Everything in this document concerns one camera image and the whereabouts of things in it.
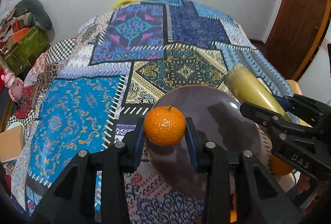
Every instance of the pink pig figurine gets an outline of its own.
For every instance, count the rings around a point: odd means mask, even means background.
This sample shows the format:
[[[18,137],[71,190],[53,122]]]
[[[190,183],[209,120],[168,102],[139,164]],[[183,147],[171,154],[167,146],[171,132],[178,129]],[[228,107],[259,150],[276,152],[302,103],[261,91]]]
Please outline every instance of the pink pig figurine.
[[[5,70],[4,75],[1,75],[1,79],[9,89],[8,92],[13,102],[20,103],[22,100],[23,81],[20,78],[15,77],[15,74],[8,69]]]

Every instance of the yellow object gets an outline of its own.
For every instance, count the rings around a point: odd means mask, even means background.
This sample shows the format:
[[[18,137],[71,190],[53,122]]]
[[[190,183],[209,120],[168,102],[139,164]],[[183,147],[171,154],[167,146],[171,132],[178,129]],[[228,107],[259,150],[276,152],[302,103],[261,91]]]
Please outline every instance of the yellow object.
[[[291,122],[284,109],[272,94],[242,64],[237,64],[229,70],[225,76],[224,83],[241,104],[244,102],[253,103],[277,112],[285,120]],[[276,175],[287,175],[293,171],[291,166],[275,156],[271,156],[270,162],[272,170]]]
[[[175,107],[153,108],[145,117],[146,137],[158,146],[178,143],[186,129],[183,114]]]
[[[237,213],[233,210],[230,211],[230,223],[237,221]]]
[[[113,9],[119,7],[120,5],[132,3],[132,2],[138,2],[139,0],[117,0],[116,3],[113,5]]]

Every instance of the door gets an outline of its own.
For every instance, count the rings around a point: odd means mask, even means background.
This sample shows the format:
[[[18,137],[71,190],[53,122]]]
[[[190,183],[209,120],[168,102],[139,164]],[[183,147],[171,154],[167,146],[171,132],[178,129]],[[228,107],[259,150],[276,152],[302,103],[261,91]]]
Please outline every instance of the door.
[[[298,79],[326,28],[330,0],[282,0],[265,43],[268,61],[285,79]]]

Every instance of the silver bolt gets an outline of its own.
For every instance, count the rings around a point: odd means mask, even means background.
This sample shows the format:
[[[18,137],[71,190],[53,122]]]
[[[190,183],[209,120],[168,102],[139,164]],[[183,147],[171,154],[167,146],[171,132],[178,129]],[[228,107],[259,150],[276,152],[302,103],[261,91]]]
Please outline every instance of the silver bolt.
[[[286,134],[283,134],[283,133],[279,134],[279,138],[281,140],[285,140],[286,139]]]
[[[118,149],[121,149],[123,146],[125,146],[125,143],[122,141],[119,141],[115,144],[115,147],[117,147]]]
[[[206,143],[206,147],[209,148],[209,149],[213,149],[215,147],[215,143],[214,142],[207,142]]]
[[[248,150],[248,149],[246,149],[244,152],[243,152],[243,154],[246,156],[246,157],[252,157],[253,156],[253,153],[250,151],[250,150]]]
[[[87,155],[87,150],[83,149],[78,152],[79,157],[85,157]]]

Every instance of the patterned fabric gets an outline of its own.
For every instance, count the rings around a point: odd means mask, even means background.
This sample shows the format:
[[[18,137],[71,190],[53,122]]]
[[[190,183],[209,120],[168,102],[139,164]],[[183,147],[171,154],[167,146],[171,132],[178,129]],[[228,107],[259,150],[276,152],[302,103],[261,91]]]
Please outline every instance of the patterned fabric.
[[[34,210],[36,209],[37,205],[40,203],[42,197],[37,193],[35,193],[28,186],[25,187],[25,191],[26,191],[26,207],[28,209],[29,216],[31,216]]]
[[[119,76],[52,83],[32,139],[33,179],[52,183],[81,149],[91,153],[104,149],[103,132],[118,83]]]
[[[100,33],[90,64],[163,58],[163,5],[131,5]]]
[[[94,44],[87,44],[61,70],[58,78],[78,79],[80,77],[129,75],[131,62],[100,63],[89,66]]]
[[[51,64],[59,61],[67,61],[75,44],[75,38],[56,43],[48,49],[45,63]]]
[[[27,118],[10,119],[23,122],[29,137],[12,178],[13,195],[21,205],[26,203],[29,214],[41,199],[35,192],[50,187],[80,149],[97,152],[121,141],[172,89],[200,84],[231,94],[223,77],[241,63],[272,93],[292,95],[240,25],[195,2],[122,5],[91,19],[80,31],[76,43],[64,41],[48,50],[44,70],[26,84],[34,86]],[[96,211],[101,205],[101,178],[98,172]],[[125,191],[132,224],[201,219],[204,202],[172,189],[149,162],[146,149],[137,171],[125,174]]]
[[[31,68],[31,75],[44,72],[47,52],[42,53]]]
[[[173,41],[200,48],[215,49],[213,41],[230,43],[219,20],[199,17],[192,2],[183,0],[184,7],[170,6]]]
[[[23,88],[20,107],[14,113],[17,118],[26,118],[28,116],[28,113],[30,111],[30,96],[33,89],[34,85],[30,85]]]

